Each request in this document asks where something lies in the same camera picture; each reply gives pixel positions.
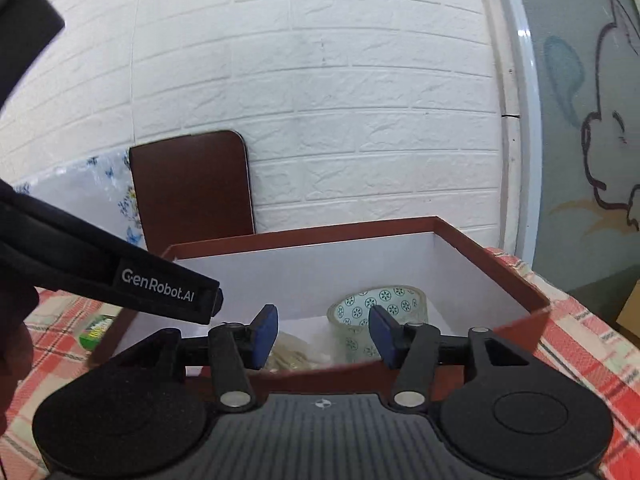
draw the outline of cartoon drawing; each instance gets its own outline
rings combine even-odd
[[[544,44],[546,72],[551,89],[564,118],[571,126],[580,128],[574,97],[584,83],[584,67],[575,49],[558,36],[549,36]]]
[[[619,0],[596,44],[596,111],[580,129],[584,171],[599,207],[640,230],[640,34]]]

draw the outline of blue gripper pad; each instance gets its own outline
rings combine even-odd
[[[249,327],[254,331],[252,365],[255,370],[260,370],[267,362],[278,335],[278,309],[272,304],[265,305]]]
[[[373,305],[369,309],[369,335],[389,368],[401,367],[404,360],[395,345],[396,334],[400,330],[402,327],[383,307]]]

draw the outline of red checkered tablecloth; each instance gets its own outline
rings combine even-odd
[[[609,480],[640,478],[640,351],[574,298],[552,287],[514,256],[490,250],[551,300],[551,316],[536,356],[582,383],[609,405],[615,433],[601,474]],[[35,348],[33,370],[19,385],[0,438],[0,458],[10,480],[38,480],[47,471],[31,434],[31,420],[50,393],[86,370],[87,353],[75,334],[101,304],[43,291],[27,318]]]

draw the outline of brick wallpaper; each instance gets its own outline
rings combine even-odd
[[[0,117],[9,181],[232,128],[260,231],[437,214],[500,223],[481,0],[52,0],[66,29]]]

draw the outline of black circular pad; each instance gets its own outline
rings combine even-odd
[[[44,400],[33,436],[47,465],[77,476],[148,474],[185,455],[204,433],[203,403],[150,370],[80,377]]]
[[[602,400],[535,365],[476,377],[443,401],[440,424],[460,455],[506,478],[564,478],[596,467],[613,431]]]

